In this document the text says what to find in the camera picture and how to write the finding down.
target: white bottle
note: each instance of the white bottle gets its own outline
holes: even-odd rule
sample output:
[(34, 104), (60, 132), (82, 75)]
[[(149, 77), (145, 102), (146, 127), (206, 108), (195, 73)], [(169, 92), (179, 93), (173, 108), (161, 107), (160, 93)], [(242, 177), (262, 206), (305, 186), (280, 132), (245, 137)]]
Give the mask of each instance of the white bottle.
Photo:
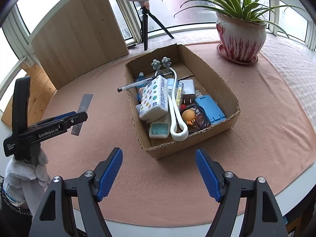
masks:
[(170, 134), (171, 116), (170, 111), (151, 122), (149, 127), (149, 138), (166, 139)]

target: white glove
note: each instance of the white glove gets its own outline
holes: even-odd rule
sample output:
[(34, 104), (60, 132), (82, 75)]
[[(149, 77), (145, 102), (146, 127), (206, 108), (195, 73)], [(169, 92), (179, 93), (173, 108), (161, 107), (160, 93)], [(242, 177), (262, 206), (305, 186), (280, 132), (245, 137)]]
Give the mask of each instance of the white glove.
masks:
[(36, 167), (12, 157), (5, 170), (3, 187), (7, 196), (17, 202), (13, 203), (17, 207), (25, 207), (26, 202), (33, 216), (51, 181), (47, 174), (47, 163), (47, 156), (41, 148)]

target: green label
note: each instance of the green label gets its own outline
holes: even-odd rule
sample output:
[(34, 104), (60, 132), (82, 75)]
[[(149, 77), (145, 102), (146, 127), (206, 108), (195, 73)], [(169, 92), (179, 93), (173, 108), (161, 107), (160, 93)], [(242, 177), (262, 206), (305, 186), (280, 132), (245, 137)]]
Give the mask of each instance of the green label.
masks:
[(151, 124), (151, 134), (152, 135), (168, 134), (168, 124), (166, 123)]

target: metal screw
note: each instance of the metal screw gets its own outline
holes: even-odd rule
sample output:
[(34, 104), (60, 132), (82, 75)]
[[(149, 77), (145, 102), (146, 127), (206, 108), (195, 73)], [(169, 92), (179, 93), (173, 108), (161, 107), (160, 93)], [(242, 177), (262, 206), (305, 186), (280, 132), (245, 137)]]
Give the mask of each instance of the metal screw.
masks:
[(55, 176), (55, 177), (53, 178), (53, 182), (57, 183), (57, 182), (59, 182), (59, 181), (60, 181), (60, 176)]
[(93, 171), (92, 170), (88, 170), (86, 172), (84, 172), (84, 176), (89, 177), (93, 175)]
[(230, 171), (225, 172), (225, 176), (228, 178), (232, 178), (234, 176), (234, 174)]
[(260, 176), (260, 177), (258, 177), (258, 182), (265, 183), (265, 179), (262, 176)]

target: potted plant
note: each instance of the potted plant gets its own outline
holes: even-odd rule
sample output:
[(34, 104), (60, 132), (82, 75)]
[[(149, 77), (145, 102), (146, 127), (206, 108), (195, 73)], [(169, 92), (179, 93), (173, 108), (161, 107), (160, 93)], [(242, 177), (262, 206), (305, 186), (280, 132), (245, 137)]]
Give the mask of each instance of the potted plant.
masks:
[(250, 63), (261, 50), (266, 40), (267, 23), (277, 27), (289, 37), (279, 25), (265, 20), (264, 13), (280, 7), (299, 8), (293, 5), (268, 7), (260, 4), (260, 0), (187, 0), (181, 6), (193, 1), (212, 3), (215, 6), (195, 5), (179, 12), (190, 8), (215, 11), (217, 15), (216, 28), (226, 55), (231, 60), (242, 63)]

